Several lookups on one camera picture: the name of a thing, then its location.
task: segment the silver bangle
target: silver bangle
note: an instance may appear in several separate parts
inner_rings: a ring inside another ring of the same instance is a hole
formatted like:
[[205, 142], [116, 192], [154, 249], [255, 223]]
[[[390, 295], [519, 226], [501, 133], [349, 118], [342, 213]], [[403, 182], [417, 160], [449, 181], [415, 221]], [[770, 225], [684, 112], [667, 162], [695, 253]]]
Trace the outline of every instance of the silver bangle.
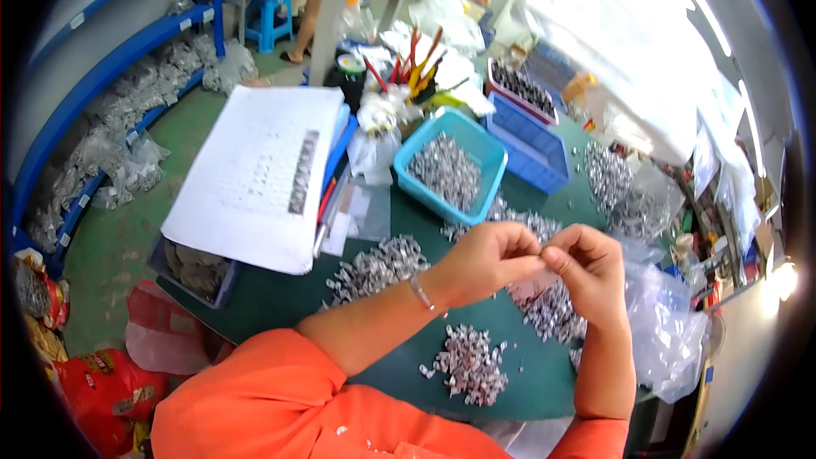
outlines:
[[419, 276], [422, 275], [422, 271], [419, 273], [415, 273], [414, 276], [411, 277], [411, 290], [414, 291], [414, 294], [417, 298], [422, 300], [422, 302], [428, 306], [428, 309], [433, 311], [435, 309], [434, 304], [431, 303], [431, 300], [428, 299], [428, 295], [425, 294], [425, 291], [419, 286]]

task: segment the stool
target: stool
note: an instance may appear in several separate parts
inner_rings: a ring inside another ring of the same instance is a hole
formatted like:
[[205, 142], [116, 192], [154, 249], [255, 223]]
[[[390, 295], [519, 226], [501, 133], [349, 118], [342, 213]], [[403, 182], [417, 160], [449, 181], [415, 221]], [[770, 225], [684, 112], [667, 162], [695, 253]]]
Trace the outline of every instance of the stool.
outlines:
[[[286, 5], [286, 20], [282, 25], [275, 26], [275, 11]], [[252, 14], [260, 10], [260, 20], [252, 21]], [[258, 41], [258, 53], [269, 54], [275, 48], [275, 40], [289, 36], [294, 41], [292, 33], [292, 0], [252, 0], [246, 8], [246, 36]]]

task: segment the hand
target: hand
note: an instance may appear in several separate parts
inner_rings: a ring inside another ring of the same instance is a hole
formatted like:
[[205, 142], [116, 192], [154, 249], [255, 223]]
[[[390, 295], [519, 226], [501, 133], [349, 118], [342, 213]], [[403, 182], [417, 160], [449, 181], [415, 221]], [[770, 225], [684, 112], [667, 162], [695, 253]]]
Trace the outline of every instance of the hand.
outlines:
[[546, 267], [540, 253], [538, 240], [521, 223], [480, 223], [419, 282], [436, 306], [470, 305], [540, 273]]
[[541, 257], [564, 280], [575, 311], [590, 324], [607, 329], [626, 323], [628, 328], [620, 243], [574, 224], [557, 232]]

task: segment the green table surface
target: green table surface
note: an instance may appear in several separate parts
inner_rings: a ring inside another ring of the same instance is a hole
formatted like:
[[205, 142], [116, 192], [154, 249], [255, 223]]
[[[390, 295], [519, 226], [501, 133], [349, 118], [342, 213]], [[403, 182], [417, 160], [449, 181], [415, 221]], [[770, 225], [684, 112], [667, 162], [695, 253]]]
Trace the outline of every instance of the green table surface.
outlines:
[[[589, 137], [569, 118], [553, 128], [563, 138], [571, 174], [570, 184], [547, 197], [511, 173], [505, 173], [501, 190], [514, 209], [532, 209], [546, 217], [562, 221], [564, 226], [581, 222], [603, 229], [606, 219], [591, 201], [591, 191], [584, 173], [575, 166], [583, 163], [583, 147]], [[579, 153], [572, 155], [572, 148]], [[568, 202], [574, 203], [569, 209]], [[391, 189], [391, 234], [413, 235], [423, 254], [432, 263], [439, 261], [451, 248], [440, 234], [442, 220], [397, 187]], [[374, 243], [348, 240], [343, 261]], [[240, 344], [256, 333], [288, 328], [314, 313], [321, 301], [332, 300], [326, 280], [338, 270], [339, 258], [322, 254], [312, 271], [303, 276], [284, 275], [255, 266], [244, 266], [226, 308], [212, 310], [173, 283], [160, 278], [159, 284], [182, 306], [230, 341]], [[349, 383], [370, 385], [396, 399], [412, 403], [425, 411], [463, 420], [495, 418], [506, 420], [541, 420], [571, 415], [575, 372], [568, 349], [555, 339], [542, 343], [536, 332], [522, 323], [522, 313], [505, 291], [475, 305], [451, 310], [447, 319], [437, 318], [428, 326], [371, 365]], [[442, 382], [447, 375], [438, 372], [432, 379], [418, 370], [421, 363], [429, 368], [436, 353], [444, 349], [445, 325], [464, 323], [476, 329], [488, 329], [491, 345], [507, 341], [503, 372], [508, 383], [504, 393], [490, 407], [464, 404], [464, 395], [449, 397]]]

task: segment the green floor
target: green floor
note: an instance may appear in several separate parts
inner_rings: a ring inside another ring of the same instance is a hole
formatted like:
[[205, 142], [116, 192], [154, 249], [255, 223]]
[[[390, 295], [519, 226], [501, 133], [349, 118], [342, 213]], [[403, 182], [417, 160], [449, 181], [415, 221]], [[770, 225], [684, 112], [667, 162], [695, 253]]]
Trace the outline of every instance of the green floor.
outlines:
[[[280, 43], [271, 55], [253, 52], [260, 74], [293, 68], [278, 57], [290, 46]], [[161, 164], [164, 179], [120, 209], [88, 206], [65, 256], [65, 278], [71, 284], [71, 314], [64, 331], [69, 356], [124, 342], [125, 298], [136, 282], [156, 279], [146, 264], [153, 241], [226, 101], [201, 86], [187, 93], [148, 130], [158, 145], [172, 151]]]

